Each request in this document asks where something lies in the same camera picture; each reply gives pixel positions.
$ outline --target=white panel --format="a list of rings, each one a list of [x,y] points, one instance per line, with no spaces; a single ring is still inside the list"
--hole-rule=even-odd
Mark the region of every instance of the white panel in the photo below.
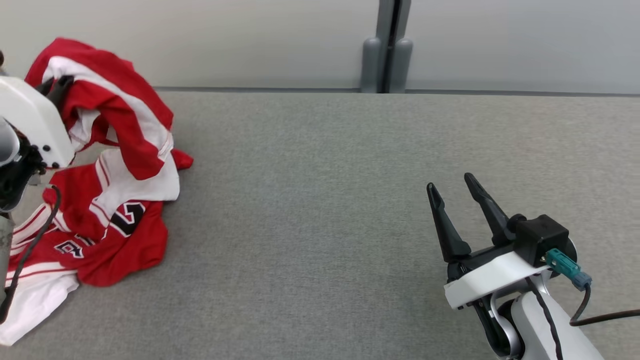
[[[640,93],[638,0],[413,0],[407,89]]]
[[[0,6],[6,69],[55,37],[133,61],[157,86],[357,88],[375,0],[16,0]]]

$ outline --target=black cable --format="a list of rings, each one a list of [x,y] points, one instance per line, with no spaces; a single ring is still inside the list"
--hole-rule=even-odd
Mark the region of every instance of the black cable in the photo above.
[[[580,315],[582,315],[582,313],[584,312],[584,309],[587,307],[587,304],[589,303],[590,298],[591,298],[591,286],[587,284],[585,286],[584,299],[582,299],[582,303],[580,304],[580,307],[578,307],[578,310],[575,312],[575,315],[569,321],[569,325],[583,326],[583,325],[589,325],[592,323],[605,322],[608,320],[630,318],[631,316],[640,316],[640,309],[636,309],[636,310],[620,311],[619,313],[599,315],[599,316],[594,316],[592,318],[578,320]]]
[[[0,309],[0,323],[3,323],[6,320],[6,317],[9,313],[9,307],[11,306],[11,303],[13,301],[15,289],[18,287],[18,279],[20,278],[20,273],[24,268],[24,263],[27,261],[27,258],[29,257],[29,255],[31,255],[31,252],[33,252],[33,248],[40,241],[44,233],[47,231],[47,229],[53,222],[53,218],[56,216],[56,214],[58,213],[58,209],[60,208],[60,201],[62,199],[62,194],[60,193],[60,189],[58,189],[58,187],[55,185],[51,185],[51,188],[56,192],[56,203],[51,209],[51,214],[49,214],[47,221],[45,221],[44,225],[38,231],[38,234],[36,234],[36,237],[33,238],[33,241],[31,241],[31,243],[29,244],[29,247],[20,258],[20,262],[18,263],[18,266],[16,267],[13,273],[13,278],[11,279],[11,285],[9,285],[8,288],[4,289],[4,292],[6,293],[6,299],[2,303],[2,307]]]
[[[563,360],[564,357],[562,355],[562,346],[560,345],[560,337],[558,337],[556,323],[554,323],[554,319],[551,317],[551,312],[549,311],[549,308],[545,303],[545,299],[542,298],[540,291],[535,286],[535,284],[531,281],[530,278],[526,278],[526,281],[527,281],[527,285],[529,285],[529,287],[531,288],[531,291],[533,291],[533,293],[536,295],[536,299],[538,299],[538,303],[540,304],[540,307],[542,307],[542,311],[545,313],[545,318],[547,319],[547,322],[549,323],[549,327],[551,328],[551,337],[554,339],[554,342],[556,343],[557,360]]]

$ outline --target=gray carpet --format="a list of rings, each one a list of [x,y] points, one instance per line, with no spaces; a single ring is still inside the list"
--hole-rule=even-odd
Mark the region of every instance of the gray carpet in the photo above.
[[[474,311],[446,303],[424,190],[435,182],[462,237],[487,246],[464,172],[507,213],[569,228],[594,277],[586,316],[640,307],[640,99],[163,98],[196,158],[164,211],[164,262],[82,286],[0,359],[493,359]],[[575,311],[567,280],[550,290]],[[606,359],[640,352],[638,319],[584,330]]]

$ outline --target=cable connector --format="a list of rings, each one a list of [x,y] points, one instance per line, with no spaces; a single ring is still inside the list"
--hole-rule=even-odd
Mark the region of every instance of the cable connector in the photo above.
[[[571,260],[564,252],[558,249],[551,249],[547,252],[545,259],[547,265],[553,271],[568,277],[578,290],[584,291],[587,285],[591,285],[591,276],[582,272],[580,265]]]

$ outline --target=blue connector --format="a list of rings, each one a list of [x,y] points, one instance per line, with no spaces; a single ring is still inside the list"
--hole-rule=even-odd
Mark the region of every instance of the blue connector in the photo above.
[[[558,249],[551,249],[545,255],[547,265],[555,272],[559,272],[568,277],[573,285],[580,291],[591,286],[591,276],[580,270],[580,265],[571,260],[564,252]]]

